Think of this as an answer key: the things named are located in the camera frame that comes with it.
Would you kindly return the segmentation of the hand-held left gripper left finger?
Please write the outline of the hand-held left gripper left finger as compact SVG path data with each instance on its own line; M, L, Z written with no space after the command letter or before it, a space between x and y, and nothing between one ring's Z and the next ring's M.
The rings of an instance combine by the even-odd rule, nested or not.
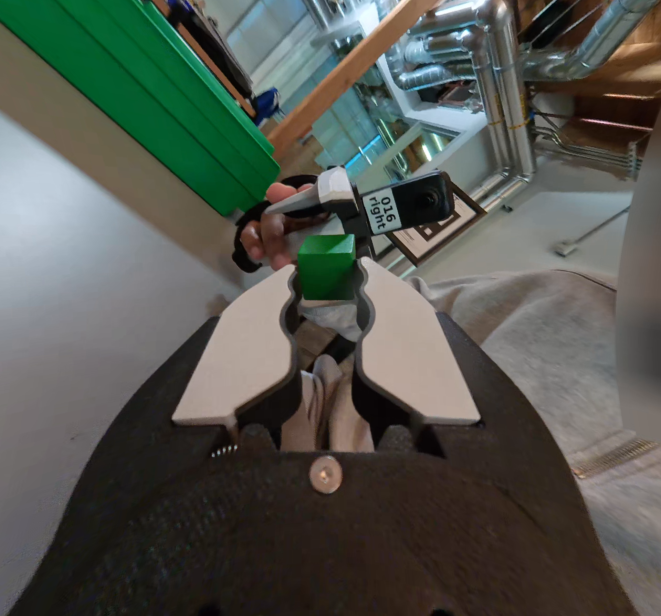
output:
M295 332L300 284L287 265L240 295L215 329L172 414L178 426L258 424L278 434L302 403Z

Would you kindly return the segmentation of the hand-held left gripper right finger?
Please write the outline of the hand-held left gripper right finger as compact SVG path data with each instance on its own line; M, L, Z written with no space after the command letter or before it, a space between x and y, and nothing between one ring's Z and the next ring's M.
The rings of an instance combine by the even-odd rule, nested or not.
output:
M352 401L378 444L390 426L414 440L430 426L481 420L435 308L407 282L361 258Z

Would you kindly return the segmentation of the green cube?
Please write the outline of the green cube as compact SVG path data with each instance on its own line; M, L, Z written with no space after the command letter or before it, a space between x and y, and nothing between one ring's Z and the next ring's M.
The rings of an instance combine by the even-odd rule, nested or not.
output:
M311 235L299 249L297 271L307 301L351 301L356 262L354 234Z

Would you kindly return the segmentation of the green storage bin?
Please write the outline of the green storage bin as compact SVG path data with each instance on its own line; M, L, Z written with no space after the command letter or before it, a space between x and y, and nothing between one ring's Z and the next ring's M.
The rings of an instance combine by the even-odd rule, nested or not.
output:
M271 144L151 0L1 0L1 22L220 214L276 180Z

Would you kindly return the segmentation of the person's right forearm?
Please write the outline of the person's right forearm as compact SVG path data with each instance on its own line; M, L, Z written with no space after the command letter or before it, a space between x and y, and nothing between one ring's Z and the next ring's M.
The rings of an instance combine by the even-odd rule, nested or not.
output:
M357 342L362 334L357 322L357 308L341 307L338 309L306 310L299 308L299 313L319 327L335 331L344 339Z

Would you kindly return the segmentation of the person's right hand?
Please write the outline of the person's right hand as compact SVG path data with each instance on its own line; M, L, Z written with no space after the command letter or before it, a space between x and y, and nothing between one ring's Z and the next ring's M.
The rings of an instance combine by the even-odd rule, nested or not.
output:
M286 237L316 223L313 217L291 218L284 214L262 214L243 228L239 241L255 263L267 261L273 271L292 264Z

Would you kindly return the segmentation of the framed marker sign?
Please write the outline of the framed marker sign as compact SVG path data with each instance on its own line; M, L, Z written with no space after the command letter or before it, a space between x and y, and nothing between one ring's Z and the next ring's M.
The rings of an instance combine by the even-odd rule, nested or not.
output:
M424 263L486 215L486 211L455 184L452 191L455 209L448 219L385 233L412 265Z

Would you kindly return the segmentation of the blue cloth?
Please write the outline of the blue cloth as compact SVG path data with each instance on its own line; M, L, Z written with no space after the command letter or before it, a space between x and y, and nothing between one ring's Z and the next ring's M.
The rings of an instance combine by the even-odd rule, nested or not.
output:
M254 110L254 124L262 125L280 111L280 94L275 87L253 95L251 99Z

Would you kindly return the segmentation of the person's grey hoodie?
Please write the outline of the person's grey hoodie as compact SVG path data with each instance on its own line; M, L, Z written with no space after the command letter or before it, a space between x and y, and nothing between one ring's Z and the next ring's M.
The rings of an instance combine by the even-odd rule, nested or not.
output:
M284 481L260 494L257 613L659 615L660 445L630 448L616 394L615 294L552 270L430 288L481 420L390 426L372 455L321 450L328 384L308 373Z

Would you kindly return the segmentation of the cluster of silver pipes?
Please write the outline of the cluster of silver pipes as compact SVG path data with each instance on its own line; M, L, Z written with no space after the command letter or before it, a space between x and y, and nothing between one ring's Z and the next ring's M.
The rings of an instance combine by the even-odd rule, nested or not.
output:
M500 110L506 126L506 152L513 158L510 175L500 189L496 175L488 179L482 193L488 209L518 191L533 179L536 161L527 129L529 115L525 81L570 82L590 75L604 65L624 40L639 26L660 0L615 0L604 11L580 46L569 52L536 52L522 66L510 0L459 0L425 12L414 26L419 34L433 29L475 26L483 34L495 81Z

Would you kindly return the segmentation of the black bag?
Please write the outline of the black bag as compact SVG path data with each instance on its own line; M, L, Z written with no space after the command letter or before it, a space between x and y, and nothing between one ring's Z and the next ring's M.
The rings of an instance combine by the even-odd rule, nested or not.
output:
M168 21L175 28L183 26L236 90L245 99L252 99L252 80L239 64L212 17L178 1L170 6Z

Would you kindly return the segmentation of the metal rod with foot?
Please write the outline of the metal rod with foot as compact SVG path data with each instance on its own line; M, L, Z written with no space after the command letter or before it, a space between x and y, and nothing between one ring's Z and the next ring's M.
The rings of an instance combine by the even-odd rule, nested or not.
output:
M618 211L618 213L608 217L603 222L597 224L596 226L590 228L584 232L579 237L576 237L571 240L564 240L554 244L551 248L551 251L559 257L566 258L569 255L576 252L579 247L588 239L599 233L600 231L607 228L609 225L613 224L615 221L619 220L624 215L628 214L630 206L625 207L624 209Z

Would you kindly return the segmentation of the wooden table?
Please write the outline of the wooden table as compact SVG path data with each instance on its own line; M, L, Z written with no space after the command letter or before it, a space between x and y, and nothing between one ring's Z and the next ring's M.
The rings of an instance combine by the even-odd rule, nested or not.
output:
M221 36L216 22L208 17L197 0L151 0L169 25L209 68L235 99L239 107L256 123L254 95L250 77Z

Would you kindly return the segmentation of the wooden post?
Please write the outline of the wooden post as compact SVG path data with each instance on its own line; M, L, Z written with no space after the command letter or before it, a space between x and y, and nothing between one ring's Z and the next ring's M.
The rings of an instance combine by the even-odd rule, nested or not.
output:
M425 12L441 0L401 0L351 53L336 66L294 110L285 116L267 139L274 148L272 157L281 162L292 146L341 95L397 42Z

